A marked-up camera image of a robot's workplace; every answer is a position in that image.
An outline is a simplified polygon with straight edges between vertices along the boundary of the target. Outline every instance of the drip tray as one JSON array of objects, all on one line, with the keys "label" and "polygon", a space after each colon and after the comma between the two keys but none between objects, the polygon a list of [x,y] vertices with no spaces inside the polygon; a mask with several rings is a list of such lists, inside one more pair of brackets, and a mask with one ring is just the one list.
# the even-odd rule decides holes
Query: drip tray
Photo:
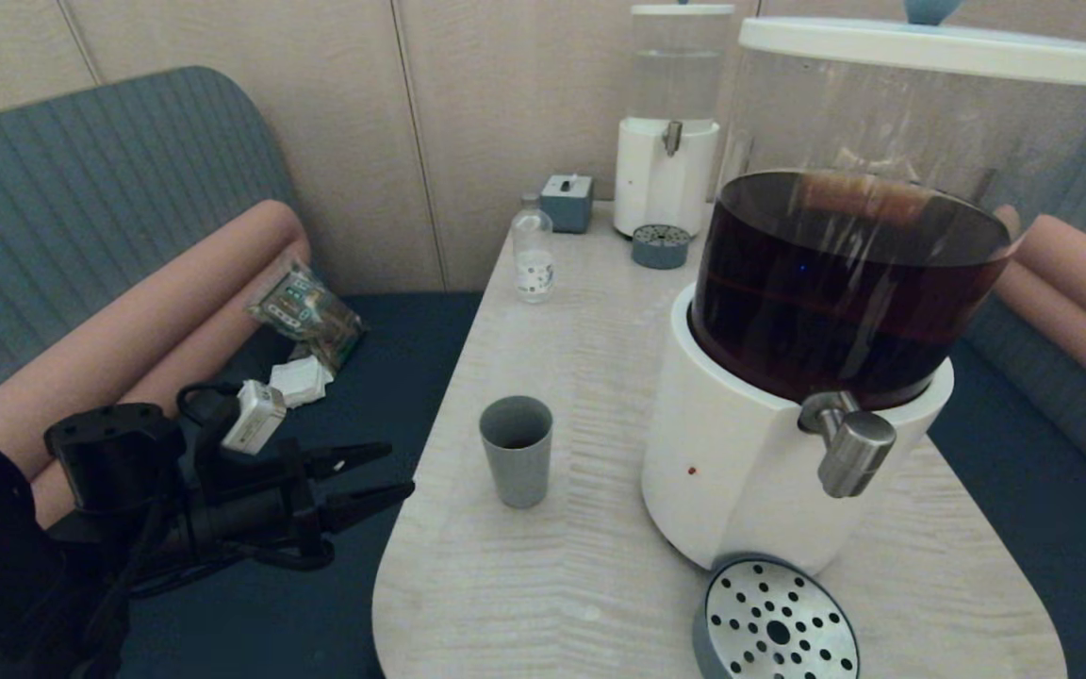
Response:
[{"label": "drip tray", "polygon": [[826,590],[788,563],[746,555],[716,573],[694,619],[706,679],[850,679],[857,637]]}]

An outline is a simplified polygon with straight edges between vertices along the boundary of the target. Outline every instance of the beverage dispenser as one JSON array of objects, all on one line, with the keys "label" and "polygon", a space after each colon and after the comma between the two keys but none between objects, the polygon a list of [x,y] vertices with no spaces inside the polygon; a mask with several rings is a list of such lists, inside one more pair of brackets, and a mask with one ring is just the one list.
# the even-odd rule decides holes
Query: beverage dispenser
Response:
[{"label": "beverage dispenser", "polygon": [[740,43],[643,495],[699,566],[815,575],[947,402],[949,348],[1083,142],[1086,43],[818,17],[746,18]]},{"label": "beverage dispenser", "polygon": [[715,108],[732,4],[636,4],[626,118],[619,122],[615,227],[702,231],[719,142]]}]

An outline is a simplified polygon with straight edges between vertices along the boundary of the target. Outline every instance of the table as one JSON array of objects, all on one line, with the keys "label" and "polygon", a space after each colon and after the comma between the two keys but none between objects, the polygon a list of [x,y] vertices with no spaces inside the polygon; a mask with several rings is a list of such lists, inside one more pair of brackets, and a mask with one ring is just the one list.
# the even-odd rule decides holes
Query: table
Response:
[{"label": "table", "polygon": [[[708,573],[652,525],[640,468],[668,309],[704,241],[680,269],[639,267],[595,204],[590,232],[554,238],[541,305],[517,300],[502,248],[376,579],[389,679],[698,676]],[[477,431],[509,394],[555,416],[552,487],[530,511],[496,500]],[[857,629],[864,676],[1068,675],[1037,594],[927,439],[818,579]]]}]

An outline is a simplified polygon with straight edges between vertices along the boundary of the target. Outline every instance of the dark blue seat cushion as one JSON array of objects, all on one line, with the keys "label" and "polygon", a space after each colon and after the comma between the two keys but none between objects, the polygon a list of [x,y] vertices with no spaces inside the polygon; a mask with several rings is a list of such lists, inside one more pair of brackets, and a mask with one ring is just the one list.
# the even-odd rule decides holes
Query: dark blue seat cushion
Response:
[{"label": "dark blue seat cushion", "polygon": [[[1050,613],[1086,679],[1086,455],[974,349],[930,435]],[[1083,404],[1074,404],[1082,408]]]},{"label": "dark blue seat cushion", "polygon": [[[289,414],[276,435],[306,447],[382,440],[393,454],[328,490],[408,481],[443,400],[480,297],[346,300],[370,326],[328,397]],[[397,507],[341,533],[315,573],[241,563],[132,606],[122,676],[381,676],[371,590]]]}]

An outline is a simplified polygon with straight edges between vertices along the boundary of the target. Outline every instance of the metal spigot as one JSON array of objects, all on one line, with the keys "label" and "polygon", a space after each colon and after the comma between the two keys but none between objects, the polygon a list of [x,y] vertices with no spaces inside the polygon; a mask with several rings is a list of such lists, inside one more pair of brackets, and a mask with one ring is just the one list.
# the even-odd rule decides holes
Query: metal spigot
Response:
[{"label": "metal spigot", "polygon": [[828,451],[819,463],[819,481],[833,498],[860,495],[896,443],[896,428],[862,411],[848,391],[807,397],[798,425],[824,439]]},{"label": "metal spigot", "polygon": [[661,135],[661,139],[665,142],[665,152],[668,153],[669,159],[672,159],[673,153],[682,147],[681,121],[669,121],[668,127],[665,128],[665,134]]}]

